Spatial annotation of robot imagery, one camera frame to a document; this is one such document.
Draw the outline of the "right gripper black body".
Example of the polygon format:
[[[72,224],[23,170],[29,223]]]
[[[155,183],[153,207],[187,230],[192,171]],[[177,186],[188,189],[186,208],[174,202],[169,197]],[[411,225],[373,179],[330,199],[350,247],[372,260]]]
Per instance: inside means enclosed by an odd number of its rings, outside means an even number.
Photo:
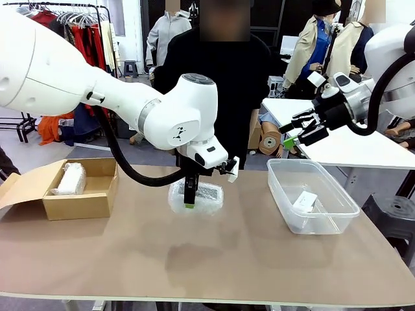
[[[314,112],[319,116],[322,124],[330,130],[341,128],[352,121],[346,99],[342,93],[328,98],[318,96],[312,100],[312,103]]]

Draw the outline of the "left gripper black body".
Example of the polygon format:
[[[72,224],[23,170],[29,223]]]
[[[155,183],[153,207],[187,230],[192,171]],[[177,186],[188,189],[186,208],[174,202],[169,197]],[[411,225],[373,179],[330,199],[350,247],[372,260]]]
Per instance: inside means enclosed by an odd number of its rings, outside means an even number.
[[[214,168],[205,168],[205,164],[205,160],[199,154],[195,154],[195,158],[192,159],[176,149],[176,166],[184,171],[185,177],[212,176]]]

